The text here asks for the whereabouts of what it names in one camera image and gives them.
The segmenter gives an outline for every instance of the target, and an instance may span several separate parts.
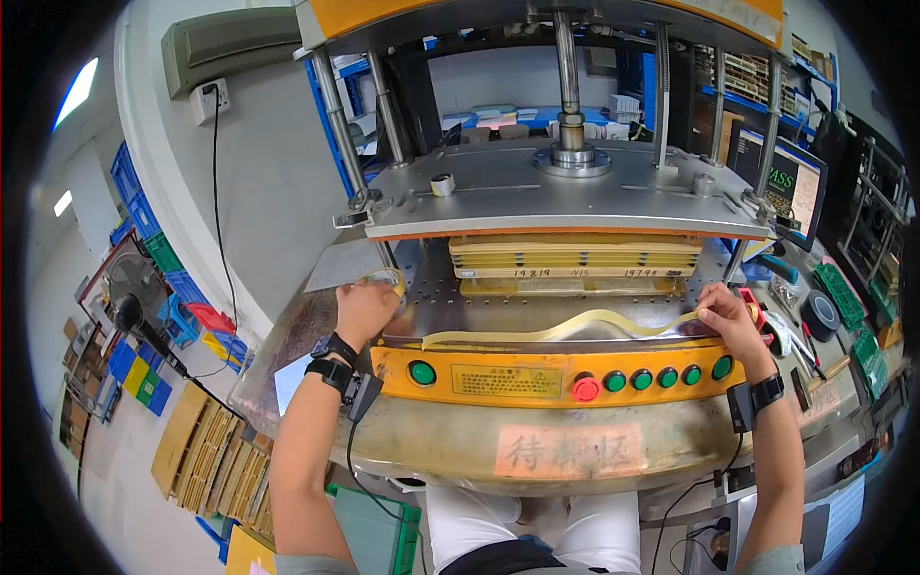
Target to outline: black wrist strap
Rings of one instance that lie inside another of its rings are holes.
[[[345,343],[345,340],[340,338],[339,334],[335,331],[329,336],[328,349],[342,356],[345,363],[352,367],[354,367],[354,363],[358,360],[358,352],[352,349],[349,344]]]
[[[779,374],[773,374],[764,381],[751,387],[753,400],[753,413],[756,417],[761,409],[770,405],[783,396],[783,379]]]
[[[324,384],[336,388],[339,394],[345,397],[345,391],[348,389],[348,383],[353,373],[350,366],[339,360],[313,360],[306,366],[304,375],[311,372],[320,374],[323,377]]]

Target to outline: yellow plastic crate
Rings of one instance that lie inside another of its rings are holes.
[[[141,383],[144,382],[144,378],[149,371],[150,366],[147,365],[147,362],[141,358],[135,359],[128,376],[124,378],[123,389],[131,395],[137,396],[137,392],[141,389]]]
[[[205,345],[211,348],[211,351],[217,354],[217,357],[221,358],[221,360],[223,361],[226,361],[227,355],[228,355],[227,348],[225,348],[224,344],[218,341],[217,338],[214,337],[213,333],[209,331],[206,334],[204,334],[204,339],[202,341],[204,341]],[[241,365],[239,360],[233,356],[230,356],[230,362],[233,363],[234,365]]]

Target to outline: green push button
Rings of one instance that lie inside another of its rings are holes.
[[[604,389],[616,392],[627,386],[627,377],[623,372],[612,371],[604,376]]]
[[[682,375],[684,383],[687,385],[696,385],[699,383],[699,378],[703,376],[703,370],[699,369],[699,365],[690,365],[688,366]]]
[[[665,367],[658,373],[658,385],[667,389],[677,383],[677,370]]]
[[[632,385],[639,391],[648,388],[651,381],[651,372],[647,369],[636,370],[632,376]]]
[[[730,374],[734,363],[735,361],[730,355],[723,355],[720,357],[712,368],[712,378],[718,381],[719,379],[722,379],[726,375]]]
[[[434,368],[425,362],[412,362],[408,365],[409,375],[419,385],[431,385],[437,379]]]

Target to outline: hand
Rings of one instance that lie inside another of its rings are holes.
[[[731,354],[744,366],[751,384],[758,384],[776,373],[776,365],[751,320],[751,310],[722,282],[703,287],[696,304],[699,320],[715,329]]]
[[[399,296],[390,282],[361,279],[336,289],[339,324],[336,333],[357,352],[384,328],[399,307]]]

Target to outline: workbench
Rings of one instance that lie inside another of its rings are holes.
[[[810,273],[804,274],[811,279]],[[751,287],[758,301],[788,317],[766,282]],[[683,304],[687,311],[693,302]],[[230,396],[231,405],[257,431],[277,436],[281,417],[273,375],[334,329],[336,310],[334,290],[328,289],[297,294],[282,313]],[[800,321],[798,309],[794,313]],[[815,343],[822,365],[845,355],[839,338]],[[803,368],[792,355],[775,359],[803,439],[859,407],[854,378],[844,369],[812,393],[814,406],[803,415],[789,377],[793,367]],[[331,455],[341,465],[350,429],[342,415]],[[374,475],[541,497],[653,489],[695,480],[725,466],[737,442],[724,395],[582,409],[487,408],[380,396],[358,426],[352,461]],[[746,434],[740,463],[750,461],[750,449],[751,435]]]

